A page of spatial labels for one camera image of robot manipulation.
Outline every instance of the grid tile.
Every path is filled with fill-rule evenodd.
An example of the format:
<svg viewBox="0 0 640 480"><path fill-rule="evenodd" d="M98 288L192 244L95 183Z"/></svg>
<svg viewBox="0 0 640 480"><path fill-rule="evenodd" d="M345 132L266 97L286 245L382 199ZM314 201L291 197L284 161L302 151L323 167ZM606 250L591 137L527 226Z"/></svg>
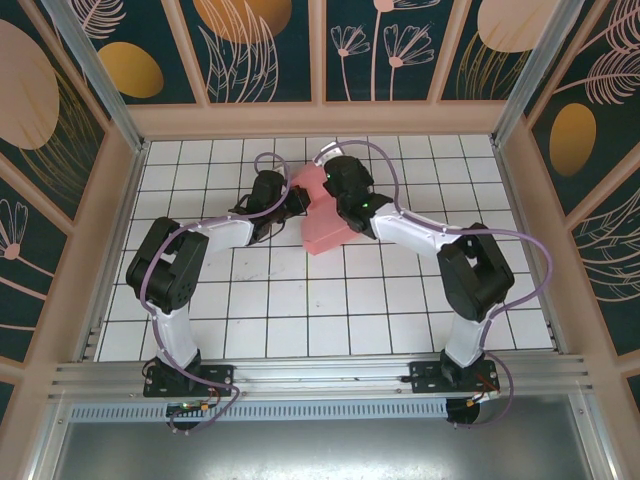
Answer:
<svg viewBox="0 0 640 480"><path fill-rule="evenodd" d="M307 317L270 318L267 357L306 357Z"/></svg>
<svg viewBox="0 0 640 480"><path fill-rule="evenodd" d="M440 183L471 182L464 158L436 158L435 162Z"/></svg>
<svg viewBox="0 0 640 480"><path fill-rule="evenodd" d="M389 315L393 353L432 352L431 329L426 313Z"/></svg>
<svg viewBox="0 0 640 480"><path fill-rule="evenodd" d="M402 158L433 158L428 136L409 135L401 136L399 139Z"/></svg>
<svg viewBox="0 0 640 480"><path fill-rule="evenodd" d="M349 355L347 317L309 318L309 355Z"/></svg>
<svg viewBox="0 0 640 480"><path fill-rule="evenodd" d="M467 157L493 157L493 149L487 135L460 135L460 142Z"/></svg>
<svg viewBox="0 0 640 480"><path fill-rule="evenodd" d="M353 355L391 353L389 321L386 315L349 317L349 333Z"/></svg>
<svg viewBox="0 0 640 480"><path fill-rule="evenodd" d="M413 212L461 227L481 221L493 228L515 229L488 137L338 140L351 138L368 138L389 153L400 181L400 202ZM98 360L146 360L155 355L151 323L125 284L128 264L155 218L169 215L188 223L226 215L250 193L256 155L275 150L295 172L334 140L327 136L154 142L126 251L118 260ZM390 171L377 152L361 145L345 151L370 169L376 192L393 196ZM273 164L265 158L260 168ZM282 232L250 248L207 249L189 307L191 329L204 358L399 354L444 348L453 316L435 255L419 257L360 235L342 248L313 256L302 248L302 221L290 219ZM522 244L510 236L497 239L516 276L507 296L512 301L534 285ZM496 319L487 348L553 348L539 307L534 299Z"/></svg>
<svg viewBox="0 0 640 480"><path fill-rule="evenodd" d="M435 158L463 157L462 145L457 135L429 135Z"/></svg>
<svg viewBox="0 0 640 480"><path fill-rule="evenodd" d="M146 322L108 322L100 354L101 362L137 361Z"/></svg>
<svg viewBox="0 0 640 480"><path fill-rule="evenodd" d="M175 176L175 165L148 165L144 169L140 190L171 190Z"/></svg>
<svg viewBox="0 0 640 480"><path fill-rule="evenodd" d="M178 163L208 164L211 158L211 145L213 140L189 140L182 142Z"/></svg>
<svg viewBox="0 0 640 480"><path fill-rule="evenodd" d="M438 174L432 158L404 159L402 164L408 185L438 183Z"/></svg>
<svg viewBox="0 0 640 480"><path fill-rule="evenodd" d="M204 190L207 186L208 174L208 164L179 165L173 188L175 190Z"/></svg>
<svg viewBox="0 0 640 480"><path fill-rule="evenodd" d="M147 165L175 165L178 163L182 142L153 142Z"/></svg>
<svg viewBox="0 0 640 480"><path fill-rule="evenodd" d="M261 358L266 355L267 320L229 320L225 358Z"/></svg>
<svg viewBox="0 0 640 480"><path fill-rule="evenodd" d="M242 161L242 140L214 140L211 163L239 163Z"/></svg>

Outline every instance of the pink foam block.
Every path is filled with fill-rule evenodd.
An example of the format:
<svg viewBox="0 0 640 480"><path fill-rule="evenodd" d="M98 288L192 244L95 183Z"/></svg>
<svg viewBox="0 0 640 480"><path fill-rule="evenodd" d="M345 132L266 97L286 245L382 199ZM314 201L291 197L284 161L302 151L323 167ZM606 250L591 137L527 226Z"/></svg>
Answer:
<svg viewBox="0 0 640 480"><path fill-rule="evenodd" d="M322 167L307 164L293 179L293 185L307 190L311 204L302 220L302 241L312 255L331 250L358 236L336 211L336 200L322 185L327 176Z"/></svg>

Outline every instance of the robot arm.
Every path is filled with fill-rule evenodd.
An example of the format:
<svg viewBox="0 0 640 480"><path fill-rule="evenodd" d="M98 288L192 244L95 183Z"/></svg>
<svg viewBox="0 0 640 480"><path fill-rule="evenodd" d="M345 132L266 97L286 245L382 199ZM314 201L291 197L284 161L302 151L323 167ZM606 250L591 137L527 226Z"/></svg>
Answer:
<svg viewBox="0 0 640 480"><path fill-rule="evenodd" d="M459 227L406 210L399 212L391 198L370 190L373 178L357 158L332 156L326 162L321 159L320 164L327 174L324 186L352 230L437 259L447 301L455 312L451 335L441 353L441 370L453 386L459 385L483 358L483 335L490 321L487 315L504 302L514 284L495 239L491 235L464 235ZM486 228L479 223L470 227Z"/></svg>
<svg viewBox="0 0 640 480"><path fill-rule="evenodd" d="M284 177L276 171L261 171L256 177L251 194L246 195L228 216L198 231L189 230L169 245L150 277L147 301L157 312L157 325L165 346L177 364L194 375L199 375L200 353L193 341L189 326L189 300L193 296L205 253L228 248L244 247L260 242L274 223L285 223L289 218L304 213L310 200L307 192L293 187L282 205L271 214L247 220L243 215L258 213L274 205L282 195ZM177 222L158 218L151 226L126 275L127 284L140 298L142 280L152 258L165 239L180 227ZM156 357L167 377L177 383L184 382L170 366L164 352Z"/></svg>

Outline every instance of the black mounting bracket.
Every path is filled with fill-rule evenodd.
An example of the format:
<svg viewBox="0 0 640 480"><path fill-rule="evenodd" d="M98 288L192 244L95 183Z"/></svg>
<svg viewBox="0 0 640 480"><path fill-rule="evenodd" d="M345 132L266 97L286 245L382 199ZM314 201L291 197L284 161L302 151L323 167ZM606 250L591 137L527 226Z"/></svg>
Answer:
<svg viewBox="0 0 640 480"><path fill-rule="evenodd" d="M496 364L492 360L477 362L475 373L489 382L496 390L500 390ZM486 389L486 385L477 375L469 375L457 387L442 374L442 363L438 360L431 362L411 362L409 375L402 377L405 383L411 383L413 393L469 393Z"/></svg>
<svg viewBox="0 0 640 480"><path fill-rule="evenodd" d="M209 387L198 382L175 382L166 375L162 362L158 361L146 370L143 396L146 398L209 397ZM200 365L198 377L210 382L233 384L233 365ZM230 397L231 390L217 388L221 397Z"/></svg>

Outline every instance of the dark teal panel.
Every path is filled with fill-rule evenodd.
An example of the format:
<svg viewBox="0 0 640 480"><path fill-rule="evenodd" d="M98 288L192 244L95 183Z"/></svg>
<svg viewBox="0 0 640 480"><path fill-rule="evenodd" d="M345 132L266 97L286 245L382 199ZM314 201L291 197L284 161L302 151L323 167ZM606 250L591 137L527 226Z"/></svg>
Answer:
<svg viewBox="0 0 640 480"><path fill-rule="evenodd" d="M0 425L2 425L4 414L7 413L13 388L10 383L0 382Z"/></svg>
<svg viewBox="0 0 640 480"><path fill-rule="evenodd" d="M573 230L573 238L616 352L638 350L640 170Z"/></svg>
<svg viewBox="0 0 640 480"><path fill-rule="evenodd" d="M397 3L394 10L378 14L370 0L328 0L327 101L370 101L372 73L376 100L427 98L453 3L418 0L410 2L412 9L402 9L401 2ZM361 32L354 35L348 27L360 27ZM372 72L375 38L376 65ZM341 57L341 47L347 47L344 50L350 54ZM403 58L403 65L392 68L393 57Z"/></svg>
<svg viewBox="0 0 640 480"><path fill-rule="evenodd" d="M531 54L531 50L502 53L485 47L478 35L481 4L482 0L471 3L442 100L506 100Z"/></svg>
<svg viewBox="0 0 640 480"><path fill-rule="evenodd" d="M240 50L235 50L234 54L234 45L218 37L209 29L195 9L193 0L180 0L203 82L207 85L210 78L209 85L212 87L215 85L215 88L210 88L207 92L212 103L308 102L311 100L309 8L307 0L291 0L291 4L289 22L274 37L275 50L269 56L257 52L262 50L264 45L262 42L255 44L257 45L255 49L247 50L244 46L240 46ZM217 42L220 63L224 64L229 72L235 72L231 74L231 81L226 82L224 79L229 77L224 74L212 73L210 76L211 63L208 47L210 43L208 42ZM278 68L277 83L273 84L273 87L270 85L275 79L275 70L265 77L258 75L262 70L256 67L267 65L269 59L271 65L277 62ZM254 80L241 81L247 77ZM223 86L218 89L218 80L221 84L229 84L230 88Z"/></svg>
<svg viewBox="0 0 640 480"><path fill-rule="evenodd" d="M617 2L611 2L595 27L584 48L569 66L565 76L559 83L556 93L551 97L545 109L533 126L533 135L538 143L540 153L544 158L549 176L565 213L571 212L591 190L622 160L629 151L640 141L638 128L638 112L640 112L640 92L631 89L628 96L622 97L605 92L594 93L591 98L587 94L587 87L595 84L587 82L589 72L594 64L604 55L614 52L607 36L603 32L607 29ZM636 30L640 28L635 20ZM630 50L629 60L635 61L636 70L640 62L640 49ZM619 72L602 72L610 76L618 75L619 80L628 83L631 66ZM613 85L613 89L620 89L621 84ZM572 176L560 175L551 163L549 144L554 122L558 114L569 104L579 104L588 108L596 122L596 139L591 155L585 165Z"/></svg>
<svg viewBox="0 0 640 480"><path fill-rule="evenodd" d="M5 3L0 19L22 30L44 51L56 71L61 99L57 126L45 145L24 150L0 138L0 153L73 219L104 131L18 4Z"/></svg>
<svg viewBox="0 0 640 480"><path fill-rule="evenodd" d="M547 83L549 83L549 78L551 77L551 75L553 75L553 72L555 72L556 68L558 68L558 64L560 63L560 61L562 60L562 57L566 53L567 48L569 48L569 45L571 45L573 38L576 36L576 33L578 33L578 30L580 30L580 27L582 26L582 22L584 22L584 19L589 13L589 11L591 10L591 7L593 7L594 2L595 0L585 0L585 2L582 4L582 9L580 10L580 14L578 15L576 22L573 24L573 27L569 31L569 34L565 37L564 41L562 42L562 45L560 46L560 49L558 50L558 53L556 54L554 61L552 62L551 66L547 69L547 72L542 78L542 81L538 84L538 88L536 88L536 90L533 92L533 95L531 95L531 99L529 100L529 103L527 103L527 106L524 109L525 115L529 116L529 113L531 113L531 110L538 102L540 95L542 95L542 91L546 88Z"/></svg>
<svg viewBox="0 0 640 480"><path fill-rule="evenodd" d="M636 407L638 407L638 411L640 412L640 375L629 377L627 381L629 382L631 395L633 395L633 399L636 401Z"/></svg>
<svg viewBox="0 0 640 480"><path fill-rule="evenodd" d="M71 6L78 13L74 3L71 3ZM51 19L42 7L40 0L38 0L38 4L47 21L51 24ZM164 86L160 93L149 98L131 97L121 92L125 103L129 105L195 103L191 85L189 85L187 74L184 71L182 59L173 39L162 2L160 0L122 0L119 3L111 2L111 4L113 5L111 11L114 13L108 18L114 25L105 28L104 33L94 34L90 37L95 49L99 51L105 45L114 42L136 45L156 61L164 78Z"/></svg>
<svg viewBox="0 0 640 480"><path fill-rule="evenodd" d="M0 326L0 356L22 362L67 236L2 179L0 223L0 324L27 328Z"/></svg>

